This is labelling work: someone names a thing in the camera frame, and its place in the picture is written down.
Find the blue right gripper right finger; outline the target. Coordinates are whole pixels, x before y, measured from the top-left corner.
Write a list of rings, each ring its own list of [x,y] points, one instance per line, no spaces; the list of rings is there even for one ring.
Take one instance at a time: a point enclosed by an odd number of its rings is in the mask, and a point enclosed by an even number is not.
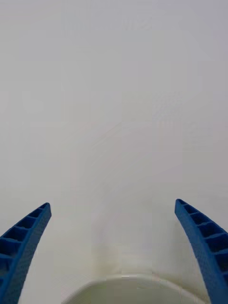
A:
[[[212,304],[228,302],[228,233],[181,199],[175,214],[191,244]]]

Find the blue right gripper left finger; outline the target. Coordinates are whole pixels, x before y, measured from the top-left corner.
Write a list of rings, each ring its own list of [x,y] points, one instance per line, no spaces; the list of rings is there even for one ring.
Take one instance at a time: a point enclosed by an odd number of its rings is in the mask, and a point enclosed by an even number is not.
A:
[[[0,303],[17,304],[39,241],[51,218],[48,202],[0,237]]]

